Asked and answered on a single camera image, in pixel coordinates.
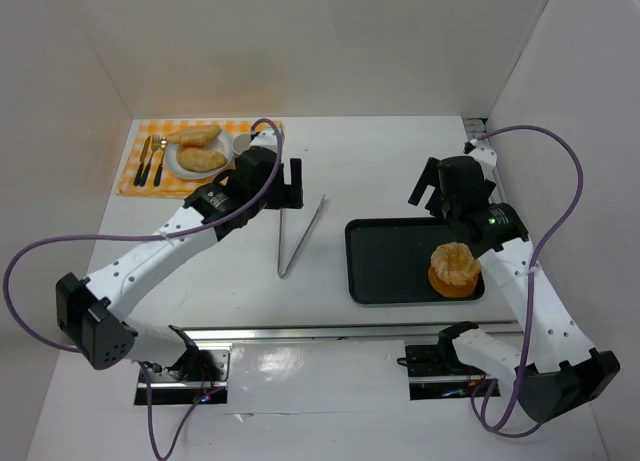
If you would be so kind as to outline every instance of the wall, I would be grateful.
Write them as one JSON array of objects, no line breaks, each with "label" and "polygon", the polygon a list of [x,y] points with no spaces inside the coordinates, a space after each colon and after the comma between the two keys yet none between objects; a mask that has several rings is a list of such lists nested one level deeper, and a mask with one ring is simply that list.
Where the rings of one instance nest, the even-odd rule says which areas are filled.
[{"label": "wall", "polygon": [[[2,269],[31,241],[98,230],[129,123],[67,0],[0,0]],[[92,248],[45,248],[16,268],[17,308],[38,330],[61,338],[55,280],[70,269],[84,272]],[[0,303],[0,446],[7,461],[26,458],[58,358],[34,343]]]},{"label": "wall", "polygon": [[546,0],[73,0],[134,117],[486,117]]},{"label": "wall", "polygon": [[[542,258],[581,327],[622,364],[592,403],[612,461],[637,459],[640,451],[638,66],[638,0],[550,0],[489,123],[547,127],[584,166],[582,201]],[[573,194],[571,161],[538,134],[504,135],[495,145],[507,196],[540,239]]]}]

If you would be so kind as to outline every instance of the pastry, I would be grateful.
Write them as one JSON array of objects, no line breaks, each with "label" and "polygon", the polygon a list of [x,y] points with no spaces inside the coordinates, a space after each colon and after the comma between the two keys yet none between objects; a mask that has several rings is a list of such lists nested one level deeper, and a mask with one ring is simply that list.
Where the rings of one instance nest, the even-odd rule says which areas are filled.
[{"label": "pastry", "polygon": [[431,255],[429,282],[445,298],[466,298],[476,289],[480,269],[466,244],[443,244]]},{"label": "pastry", "polygon": [[196,173],[206,173],[227,164],[227,158],[218,151],[192,147],[178,149],[176,158],[180,166]]},{"label": "pastry", "polygon": [[189,126],[167,135],[167,142],[203,148],[209,141],[216,139],[221,132],[220,126]]}]

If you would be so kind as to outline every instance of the checkered cloth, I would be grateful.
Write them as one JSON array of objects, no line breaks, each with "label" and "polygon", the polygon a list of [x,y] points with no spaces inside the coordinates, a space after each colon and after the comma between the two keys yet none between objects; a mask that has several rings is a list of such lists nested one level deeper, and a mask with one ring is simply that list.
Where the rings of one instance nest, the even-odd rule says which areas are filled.
[{"label": "checkered cloth", "polygon": [[[171,119],[167,121],[158,121],[152,119],[150,121],[143,121],[140,125],[140,128],[138,129],[138,134],[136,135],[136,140],[133,144],[133,148],[131,148],[131,152],[129,153],[127,164],[125,165],[124,170],[122,171],[122,175],[120,176],[116,194],[120,194],[123,196],[184,198],[185,196],[191,194],[198,186],[210,183],[213,180],[214,176],[196,180],[178,178],[177,176],[174,176],[171,171],[169,171],[169,169],[167,168],[167,163],[164,163],[164,166],[162,168],[162,179],[160,181],[160,186],[154,186],[153,178],[155,177],[156,169],[158,168],[158,165],[160,164],[160,158],[162,157],[161,152],[158,150],[153,156],[147,183],[144,186],[133,185],[133,180],[136,177],[138,166],[140,166],[140,153],[142,152],[142,148],[144,146],[145,140],[147,139],[147,136],[152,134],[162,134],[163,136],[165,136],[169,133],[173,133],[174,131],[178,131],[179,129],[184,129],[188,126],[202,126],[209,124],[220,126],[223,130],[231,135],[232,139],[239,134],[248,133],[251,129],[250,121],[204,121],[201,119]],[[149,148],[149,151],[147,153],[145,165],[149,161],[150,155],[151,148]],[[232,167],[234,167],[233,162],[229,164],[228,169]]]}]

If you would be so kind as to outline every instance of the plate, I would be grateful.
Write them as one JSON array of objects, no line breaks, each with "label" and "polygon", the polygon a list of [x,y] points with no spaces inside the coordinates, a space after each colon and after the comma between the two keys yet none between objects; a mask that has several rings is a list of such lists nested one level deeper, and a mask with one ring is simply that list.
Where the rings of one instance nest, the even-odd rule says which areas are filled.
[{"label": "plate", "polygon": [[214,174],[217,174],[225,169],[227,166],[229,166],[229,163],[233,161],[233,149],[231,147],[232,142],[233,140],[231,138],[231,135],[226,131],[221,131],[216,139],[205,144],[203,149],[207,149],[209,151],[218,151],[219,153],[224,154],[224,157],[227,158],[227,163],[224,166],[212,169],[211,171],[207,171],[205,173],[196,173],[195,171],[189,171],[188,169],[184,169],[182,166],[180,166],[177,157],[178,149],[181,147],[179,144],[167,145],[167,151],[164,155],[164,164],[166,164],[169,171],[182,179],[208,178],[209,176],[213,176]]}]

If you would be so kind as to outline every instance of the black tray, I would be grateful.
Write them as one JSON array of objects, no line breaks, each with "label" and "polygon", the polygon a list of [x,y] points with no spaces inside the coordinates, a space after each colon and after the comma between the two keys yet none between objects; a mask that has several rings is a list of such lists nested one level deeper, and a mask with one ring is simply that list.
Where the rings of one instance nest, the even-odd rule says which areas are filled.
[{"label": "black tray", "polygon": [[445,298],[431,287],[431,254],[455,241],[435,218],[354,219],[345,228],[349,293],[360,304],[473,301],[484,294],[482,275],[467,298]]}]

